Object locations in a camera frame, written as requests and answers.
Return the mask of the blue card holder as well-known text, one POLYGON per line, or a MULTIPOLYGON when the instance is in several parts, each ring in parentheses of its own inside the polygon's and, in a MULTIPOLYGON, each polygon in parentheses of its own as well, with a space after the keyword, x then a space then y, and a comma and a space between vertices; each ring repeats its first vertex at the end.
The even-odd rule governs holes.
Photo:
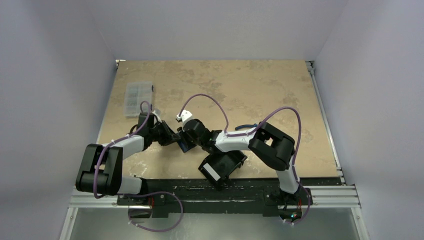
POLYGON ((180 139, 177 141, 180 149, 182 150, 183 153, 188 152, 189 150, 191 150, 192 148, 194 148, 196 145, 193 144, 191 141, 187 141, 184 139, 180 139))

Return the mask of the black plastic tray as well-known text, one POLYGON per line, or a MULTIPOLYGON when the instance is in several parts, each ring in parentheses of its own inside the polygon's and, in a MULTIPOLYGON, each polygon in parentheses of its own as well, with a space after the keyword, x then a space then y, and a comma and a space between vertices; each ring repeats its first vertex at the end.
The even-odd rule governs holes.
POLYGON ((248 157, 239 150, 233 150, 224 153, 212 153, 203 159, 198 167, 198 170, 205 176, 205 178, 217 190, 221 191, 226 185, 229 184, 229 176, 237 169, 240 168, 248 157), (204 169, 203 165, 209 165, 220 175, 220 180, 215 181, 204 169))

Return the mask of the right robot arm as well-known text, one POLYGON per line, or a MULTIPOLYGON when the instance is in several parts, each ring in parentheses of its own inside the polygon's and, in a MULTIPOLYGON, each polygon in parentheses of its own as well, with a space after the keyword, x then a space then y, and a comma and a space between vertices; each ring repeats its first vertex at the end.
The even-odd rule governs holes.
POLYGON ((252 152, 267 167, 275 170, 279 192, 276 199, 283 203, 299 204, 301 193, 307 193, 294 173, 298 147, 295 140, 270 123, 260 123, 248 130, 224 132, 209 130, 198 119, 191 119, 177 130, 180 148, 187 152, 199 146, 208 153, 198 170, 217 189, 229 184, 230 175, 252 152))

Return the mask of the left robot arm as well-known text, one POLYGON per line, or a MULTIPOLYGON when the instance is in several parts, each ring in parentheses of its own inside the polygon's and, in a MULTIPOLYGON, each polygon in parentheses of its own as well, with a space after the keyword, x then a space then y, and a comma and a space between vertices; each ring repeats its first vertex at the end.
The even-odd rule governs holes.
POLYGON ((103 196, 129 195, 138 205, 149 199, 145 178, 123 175, 124 160, 145 151, 153 142, 167 146, 180 140, 164 120, 154 113, 140 113, 130 133, 106 144, 86 146, 75 187, 80 192, 103 196))

